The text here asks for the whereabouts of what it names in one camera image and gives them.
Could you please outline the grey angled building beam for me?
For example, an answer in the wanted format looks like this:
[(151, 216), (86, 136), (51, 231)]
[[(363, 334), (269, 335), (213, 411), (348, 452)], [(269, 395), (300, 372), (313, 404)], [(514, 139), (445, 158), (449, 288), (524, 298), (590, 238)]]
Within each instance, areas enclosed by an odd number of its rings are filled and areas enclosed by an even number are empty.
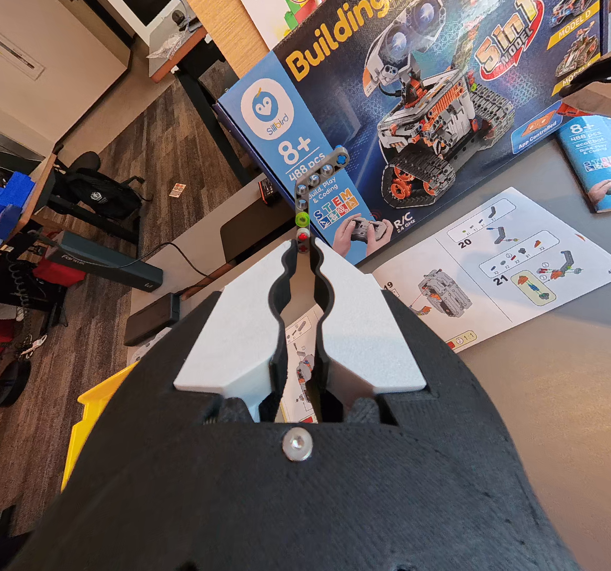
[(320, 162), (307, 167), (305, 172), (299, 173), (294, 185), (296, 248), (299, 254), (307, 254), (312, 246), (309, 214), (311, 191), (344, 169), (348, 162), (347, 149), (338, 146), (330, 155), (324, 156)]

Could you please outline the teal device case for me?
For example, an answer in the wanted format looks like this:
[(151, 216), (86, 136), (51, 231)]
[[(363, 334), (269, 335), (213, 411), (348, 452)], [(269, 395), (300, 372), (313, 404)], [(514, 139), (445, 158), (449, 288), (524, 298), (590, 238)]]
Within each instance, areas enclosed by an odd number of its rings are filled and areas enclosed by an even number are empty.
[(55, 239), (40, 237), (49, 249), (46, 258), (85, 273), (153, 292), (163, 284), (162, 269), (101, 246), (73, 232), (60, 232)]

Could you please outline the grey desk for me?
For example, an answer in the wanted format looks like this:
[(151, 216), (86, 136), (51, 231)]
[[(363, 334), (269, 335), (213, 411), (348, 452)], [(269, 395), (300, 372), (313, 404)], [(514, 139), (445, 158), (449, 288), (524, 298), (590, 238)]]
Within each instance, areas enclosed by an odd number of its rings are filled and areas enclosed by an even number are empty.
[[(552, 138), (359, 269), (373, 272), (508, 187), (610, 252), (610, 214), (591, 211)], [(578, 563), (610, 570), (610, 285), (460, 357), (499, 410), (539, 502)]]

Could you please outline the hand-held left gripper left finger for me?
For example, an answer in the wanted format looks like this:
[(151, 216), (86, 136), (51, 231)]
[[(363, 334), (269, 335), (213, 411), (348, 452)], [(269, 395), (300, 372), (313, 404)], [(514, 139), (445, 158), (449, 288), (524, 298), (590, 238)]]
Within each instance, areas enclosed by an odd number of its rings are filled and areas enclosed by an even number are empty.
[(287, 379), (285, 324), (293, 241), (225, 286), (174, 380), (180, 391), (241, 399), (255, 422), (274, 422)]

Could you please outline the yellow plastic bin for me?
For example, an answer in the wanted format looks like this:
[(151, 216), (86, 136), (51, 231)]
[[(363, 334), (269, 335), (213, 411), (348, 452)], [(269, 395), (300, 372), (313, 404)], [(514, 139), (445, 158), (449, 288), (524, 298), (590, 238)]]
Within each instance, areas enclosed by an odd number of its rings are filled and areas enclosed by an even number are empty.
[(72, 427), (62, 485), (60, 488), (61, 491), (63, 491), (67, 485), (80, 452), (82, 451), (82, 448), (95, 423), (103, 413), (109, 400), (116, 393), (118, 388), (137, 365), (137, 363), (138, 361), (135, 361), (128, 367), (105, 379), (78, 397), (78, 403), (83, 406), (82, 419), (80, 422), (75, 423)]

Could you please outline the blue robot kit box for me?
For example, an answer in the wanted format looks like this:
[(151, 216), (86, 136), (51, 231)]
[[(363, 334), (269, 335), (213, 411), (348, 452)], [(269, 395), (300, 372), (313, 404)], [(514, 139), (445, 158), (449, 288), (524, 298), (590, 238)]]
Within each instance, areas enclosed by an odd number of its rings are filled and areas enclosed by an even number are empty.
[(356, 265), (568, 120), (561, 88), (608, 49), (610, 0), (325, 0), (218, 111), (312, 232)]

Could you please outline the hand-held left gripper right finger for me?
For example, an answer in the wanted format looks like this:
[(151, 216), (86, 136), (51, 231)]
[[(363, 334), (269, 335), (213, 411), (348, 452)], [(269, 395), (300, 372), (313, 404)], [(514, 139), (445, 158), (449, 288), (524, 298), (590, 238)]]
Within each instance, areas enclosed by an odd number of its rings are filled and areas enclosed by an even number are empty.
[(309, 397), (319, 422), (341, 421), (360, 398), (423, 391), (426, 380), (372, 274), (312, 241), (317, 324)]

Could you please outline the red tool bag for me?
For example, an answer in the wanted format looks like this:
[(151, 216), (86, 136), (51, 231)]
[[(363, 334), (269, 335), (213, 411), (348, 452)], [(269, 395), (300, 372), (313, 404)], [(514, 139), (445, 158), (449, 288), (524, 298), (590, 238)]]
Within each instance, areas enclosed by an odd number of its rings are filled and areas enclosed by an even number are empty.
[(44, 257), (41, 258), (36, 267), (32, 270), (32, 275), (39, 280), (50, 284), (60, 285), (65, 288), (80, 283), (86, 277), (86, 273), (79, 269), (49, 261)]

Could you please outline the blue plastic bin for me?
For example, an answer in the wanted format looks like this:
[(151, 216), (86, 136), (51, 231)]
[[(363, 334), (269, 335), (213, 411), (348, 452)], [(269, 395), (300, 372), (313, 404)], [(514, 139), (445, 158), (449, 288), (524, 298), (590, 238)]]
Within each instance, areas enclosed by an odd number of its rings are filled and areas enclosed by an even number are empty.
[(4, 188), (1, 188), (1, 244), (16, 228), (35, 183), (28, 175), (14, 172)]

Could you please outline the long wooden-top desk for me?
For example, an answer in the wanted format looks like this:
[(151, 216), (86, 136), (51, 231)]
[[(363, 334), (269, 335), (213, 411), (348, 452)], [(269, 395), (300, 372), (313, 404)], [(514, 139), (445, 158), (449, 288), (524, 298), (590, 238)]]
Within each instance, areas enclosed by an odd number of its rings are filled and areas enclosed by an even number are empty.
[(42, 193), (52, 180), (51, 176), (56, 160), (57, 154), (51, 153), (33, 170), (30, 178), (34, 182), (34, 186), (24, 204), (18, 222), (8, 235), (5, 243), (22, 231), (23, 227), (33, 218), (36, 212), (44, 207), (46, 202), (42, 201)]

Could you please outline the standing desk with black leg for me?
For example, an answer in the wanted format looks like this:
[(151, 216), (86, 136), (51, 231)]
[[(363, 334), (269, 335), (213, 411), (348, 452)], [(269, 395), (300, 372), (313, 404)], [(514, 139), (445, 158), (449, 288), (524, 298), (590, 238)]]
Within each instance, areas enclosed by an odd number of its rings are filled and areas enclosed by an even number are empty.
[(184, 37), (181, 46), (170, 57), (156, 57), (149, 59), (149, 77), (155, 83), (160, 83), (177, 68), (175, 76), (186, 95), (193, 104), (212, 139), (216, 143), (225, 161), (230, 166), (241, 186), (247, 185), (251, 174), (244, 168), (238, 155), (232, 147), (222, 125), (213, 110), (216, 97), (199, 81), (199, 78), (208, 71), (215, 62), (225, 62), (214, 41), (208, 37), (206, 29), (200, 25), (194, 32), (185, 30), (179, 32), (170, 17), (166, 17), (149, 36), (149, 54), (156, 51), (167, 39), (174, 35)]

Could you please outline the black power bank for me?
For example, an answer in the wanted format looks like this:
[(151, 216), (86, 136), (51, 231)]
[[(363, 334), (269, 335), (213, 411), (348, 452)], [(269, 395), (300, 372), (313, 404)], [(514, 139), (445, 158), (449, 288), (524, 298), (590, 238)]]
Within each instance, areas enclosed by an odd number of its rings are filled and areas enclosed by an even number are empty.
[(126, 321), (123, 344), (137, 346), (180, 320), (181, 300), (178, 293), (168, 293), (144, 307)]

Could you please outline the white open instruction manual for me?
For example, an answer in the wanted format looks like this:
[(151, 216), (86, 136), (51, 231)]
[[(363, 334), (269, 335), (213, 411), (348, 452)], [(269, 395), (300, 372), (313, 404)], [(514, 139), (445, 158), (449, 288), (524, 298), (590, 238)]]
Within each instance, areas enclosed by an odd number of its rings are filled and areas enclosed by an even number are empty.
[(610, 254), (508, 188), (372, 275), (406, 341), (419, 320), (459, 352), (609, 284)]

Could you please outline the black backpack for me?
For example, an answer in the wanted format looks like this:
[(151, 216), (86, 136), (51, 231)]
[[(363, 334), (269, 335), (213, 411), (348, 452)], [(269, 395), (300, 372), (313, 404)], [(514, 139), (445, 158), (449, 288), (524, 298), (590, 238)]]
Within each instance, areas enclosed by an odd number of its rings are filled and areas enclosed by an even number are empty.
[(63, 176), (76, 199), (105, 218), (123, 221), (142, 206), (142, 199), (131, 186), (119, 183), (97, 170), (79, 168)]

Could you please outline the blue instruction booklet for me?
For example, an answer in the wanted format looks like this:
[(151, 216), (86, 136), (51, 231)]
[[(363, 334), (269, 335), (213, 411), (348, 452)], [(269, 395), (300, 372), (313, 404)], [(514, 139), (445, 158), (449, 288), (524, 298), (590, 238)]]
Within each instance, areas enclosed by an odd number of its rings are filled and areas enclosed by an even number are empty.
[(557, 138), (596, 213), (610, 211), (610, 119), (572, 118)]

